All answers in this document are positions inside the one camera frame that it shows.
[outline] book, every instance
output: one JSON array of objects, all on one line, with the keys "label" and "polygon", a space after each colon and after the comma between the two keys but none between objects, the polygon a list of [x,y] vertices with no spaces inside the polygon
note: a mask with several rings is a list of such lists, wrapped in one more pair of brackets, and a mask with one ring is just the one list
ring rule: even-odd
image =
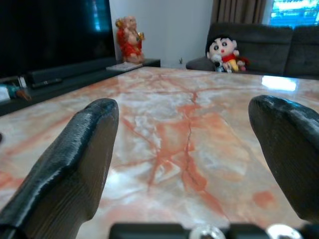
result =
[{"label": "book", "polygon": [[131,71],[133,69],[140,68],[140,67],[143,67],[143,64],[134,64],[134,63],[130,63],[130,62],[124,62],[124,63],[117,64],[117,65],[114,65],[114,66],[109,66],[106,69],[107,70],[112,70],[112,71],[123,71],[123,72],[125,72],[125,71]]}]

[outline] black soundbar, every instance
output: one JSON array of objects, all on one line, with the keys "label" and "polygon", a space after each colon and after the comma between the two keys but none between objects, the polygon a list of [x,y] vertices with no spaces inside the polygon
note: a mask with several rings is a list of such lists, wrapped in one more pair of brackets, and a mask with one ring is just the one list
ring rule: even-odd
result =
[{"label": "black soundbar", "polygon": [[116,63],[115,57],[101,58],[93,61],[28,72],[27,79],[31,84],[39,84],[42,82],[49,82],[54,79],[63,79],[87,72],[97,71],[107,66],[115,65]]}]

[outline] sofa armrest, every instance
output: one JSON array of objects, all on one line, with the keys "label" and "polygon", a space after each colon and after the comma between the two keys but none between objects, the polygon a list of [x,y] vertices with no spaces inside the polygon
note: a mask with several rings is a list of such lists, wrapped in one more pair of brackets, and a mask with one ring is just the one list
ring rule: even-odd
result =
[{"label": "sofa armrest", "polygon": [[186,64],[186,68],[189,70],[200,70],[200,71],[215,71],[215,65],[207,57],[201,57],[189,61]]}]

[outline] figurine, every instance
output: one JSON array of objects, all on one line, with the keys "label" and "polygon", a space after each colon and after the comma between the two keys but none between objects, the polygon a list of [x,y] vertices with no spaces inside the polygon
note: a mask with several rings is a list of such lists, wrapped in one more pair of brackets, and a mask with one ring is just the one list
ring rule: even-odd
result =
[{"label": "figurine", "polygon": [[140,64],[144,62],[144,54],[142,52],[142,40],[144,33],[138,33],[136,30],[136,19],[133,16],[126,16],[117,19],[116,27],[117,42],[122,51],[123,61]]},{"label": "figurine", "polygon": [[227,72],[245,71],[245,65],[248,60],[239,56],[237,42],[232,40],[230,36],[219,35],[214,37],[208,42],[206,55],[207,58],[215,62],[217,56],[221,57],[223,68]]}]

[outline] white wall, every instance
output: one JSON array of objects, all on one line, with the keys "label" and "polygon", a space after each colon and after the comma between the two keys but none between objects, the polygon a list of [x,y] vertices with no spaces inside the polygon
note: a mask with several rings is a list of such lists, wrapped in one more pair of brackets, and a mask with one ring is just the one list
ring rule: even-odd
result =
[{"label": "white wall", "polygon": [[212,0],[110,0],[113,34],[115,20],[133,15],[145,33],[143,52],[162,65],[184,63],[205,55]]}]

